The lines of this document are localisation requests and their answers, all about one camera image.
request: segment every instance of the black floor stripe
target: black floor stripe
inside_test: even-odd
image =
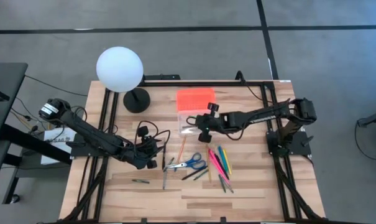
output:
[[[268,30],[372,30],[376,25],[351,26],[270,26]]]
[[[198,32],[198,31],[250,31],[262,30],[260,26],[204,26],[204,27],[143,27],[143,28],[100,28],[100,29],[37,29],[0,30],[0,34],[92,34],[123,32]]]
[[[261,0],[257,0],[258,12],[261,20],[262,34],[264,35],[265,48],[269,59],[270,69],[272,73],[272,79],[278,80],[279,75],[276,69],[275,56],[273,55],[272,44],[270,43],[269,31],[267,20],[265,18],[264,6]]]

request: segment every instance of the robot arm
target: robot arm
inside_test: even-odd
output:
[[[65,125],[81,135],[85,143],[98,149],[113,158],[128,162],[137,169],[147,166],[149,169],[155,168],[155,157],[162,148],[158,149],[157,140],[148,134],[147,127],[141,127],[139,136],[142,137],[142,143],[135,145],[120,136],[110,133],[104,133],[92,125],[79,118],[74,113],[68,102],[60,99],[49,99],[39,111],[42,119],[54,125]]]
[[[281,138],[284,141],[289,141],[302,125],[311,124],[316,121],[316,113],[312,101],[306,98],[292,101],[286,100],[250,112],[234,111],[220,113],[219,117],[216,118],[218,108],[218,105],[209,103],[208,109],[211,110],[211,113],[198,115],[196,117],[195,126],[201,130],[199,141],[210,142],[210,131],[216,131],[221,134],[232,134],[242,131],[251,124],[277,118],[286,118],[289,120],[286,126],[278,130]]]

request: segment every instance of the scissors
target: scissors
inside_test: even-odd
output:
[[[170,165],[168,166],[168,168],[191,167],[193,169],[200,169],[204,166],[206,166],[206,161],[201,160],[201,154],[197,152],[193,154],[190,160],[183,162],[181,164]]]

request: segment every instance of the wooden tabletop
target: wooden tabletop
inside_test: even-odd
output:
[[[256,99],[247,87],[213,86],[212,88],[216,93],[219,112],[251,111],[263,108],[262,101]],[[139,121],[152,121],[160,131],[171,130],[166,161],[168,162],[173,157],[177,159],[183,137],[178,131],[175,98],[176,91],[186,89],[186,87],[147,87],[145,89],[150,94],[151,103],[146,111],[139,114],[132,114],[125,109],[122,104],[124,94],[120,94],[115,120],[119,128],[117,134],[133,141]],[[261,96],[260,88],[251,87],[251,89],[257,96]],[[91,83],[86,110],[87,122],[94,126],[98,126],[99,123],[104,91],[105,88],[100,82]],[[275,91],[278,101],[294,98],[291,82],[275,81]],[[109,121],[110,106],[111,103],[106,121]],[[148,127],[153,133],[154,128],[150,125]],[[176,172],[168,171],[167,186],[163,190],[162,152],[156,157],[158,167],[150,170],[137,170],[128,163],[110,159],[100,221],[140,222],[141,218],[148,218],[149,222],[218,222],[220,217],[226,217],[229,222],[283,221],[275,168],[273,159],[268,154],[265,139],[266,131],[266,123],[259,123],[249,126],[239,141],[231,141],[220,134],[213,136],[211,143],[220,144],[227,152],[232,166],[230,178],[234,194],[228,191],[223,192],[218,173],[212,165],[212,181],[209,180],[207,174],[195,181],[193,178],[181,180],[182,177],[194,171],[192,168],[178,169]],[[205,156],[205,144],[199,142],[197,136],[188,136],[181,162],[190,159],[196,152]],[[290,158],[297,190],[307,204],[323,217],[324,210],[312,165],[301,156],[290,156]],[[60,218],[68,215],[76,205],[85,160],[85,157],[81,157],[72,163]],[[132,179],[149,180],[150,184],[135,183],[131,181]],[[287,198],[290,216],[294,217],[289,193],[287,193]],[[93,215],[95,199],[94,194],[89,217]]]

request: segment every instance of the orange container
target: orange container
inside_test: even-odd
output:
[[[190,88],[177,91],[177,110],[206,110],[208,103],[215,103],[212,88]]]

